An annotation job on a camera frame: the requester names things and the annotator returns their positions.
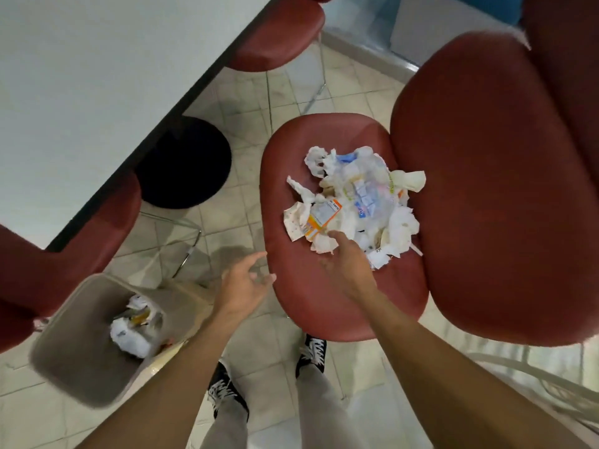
chair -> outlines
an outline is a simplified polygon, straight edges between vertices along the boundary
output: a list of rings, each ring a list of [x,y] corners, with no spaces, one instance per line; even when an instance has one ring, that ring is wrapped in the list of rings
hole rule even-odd
[[[140,205],[139,183],[130,173],[59,253],[38,249],[0,226],[0,352],[25,340],[35,318],[50,317],[79,282],[106,268]]]
[[[320,31],[325,24],[325,13],[318,1],[328,0],[281,0],[268,14],[266,20],[237,49],[228,67],[243,72],[266,72],[266,93],[270,128],[273,131],[273,114],[270,102],[270,84],[267,71],[286,65],[298,57],[316,38],[322,43]],[[326,86],[324,65],[322,65],[324,83],[312,101],[306,106],[306,112],[316,97]]]
[[[289,241],[281,215],[296,195],[285,178],[317,190],[303,164],[310,147],[370,145],[390,169],[427,174],[410,199],[423,258],[408,252],[374,273],[400,309],[418,318],[428,287],[449,321],[483,338],[551,347],[599,332],[599,130],[582,122],[599,113],[599,0],[527,0],[524,13],[531,51],[500,34],[456,38],[403,89],[390,134],[362,115],[323,113],[270,139],[260,182],[269,267],[305,331],[373,337],[309,243]]]

white table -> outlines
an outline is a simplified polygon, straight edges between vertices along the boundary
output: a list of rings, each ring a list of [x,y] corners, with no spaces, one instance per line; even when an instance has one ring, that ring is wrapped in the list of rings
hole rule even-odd
[[[85,218],[269,1],[0,0],[0,224],[45,249]]]

trash bin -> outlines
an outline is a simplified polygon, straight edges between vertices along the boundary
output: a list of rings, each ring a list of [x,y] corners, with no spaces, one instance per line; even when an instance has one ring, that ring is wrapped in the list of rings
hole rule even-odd
[[[151,355],[137,359],[110,339],[110,323],[141,294],[162,312]],[[119,400],[165,345],[188,336],[198,303],[178,290],[134,287],[109,274],[85,279],[35,342],[31,364],[49,383],[82,404],[101,408]]]

trash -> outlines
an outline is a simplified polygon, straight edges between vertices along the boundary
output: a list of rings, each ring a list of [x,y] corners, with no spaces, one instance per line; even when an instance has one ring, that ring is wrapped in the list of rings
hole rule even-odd
[[[312,242],[311,250],[332,253],[338,244],[326,233],[341,231],[358,243],[373,269],[382,268],[409,249],[422,256],[412,243],[420,224],[407,202],[408,191],[420,192],[424,187],[424,172],[389,172],[385,160],[371,147],[349,154],[312,147],[304,163],[312,175],[321,178],[322,192],[315,195],[287,177],[302,199],[283,213],[291,241],[303,234]]]
[[[145,359],[162,324],[162,314],[140,294],[129,299],[127,310],[110,324],[110,338],[122,351]]]

white shoelace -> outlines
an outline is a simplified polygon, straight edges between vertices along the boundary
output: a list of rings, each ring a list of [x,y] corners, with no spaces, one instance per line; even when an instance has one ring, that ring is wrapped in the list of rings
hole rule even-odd
[[[313,364],[322,365],[325,363],[325,341],[321,339],[311,339],[309,346],[302,346],[299,352],[310,359]]]
[[[220,379],[208,389],[208,397],[216,409],[219,409],[221,402],[227,397],[236,397],[236,393],[229,389],[229,383],[230,381],[225,383],[224,380]]]

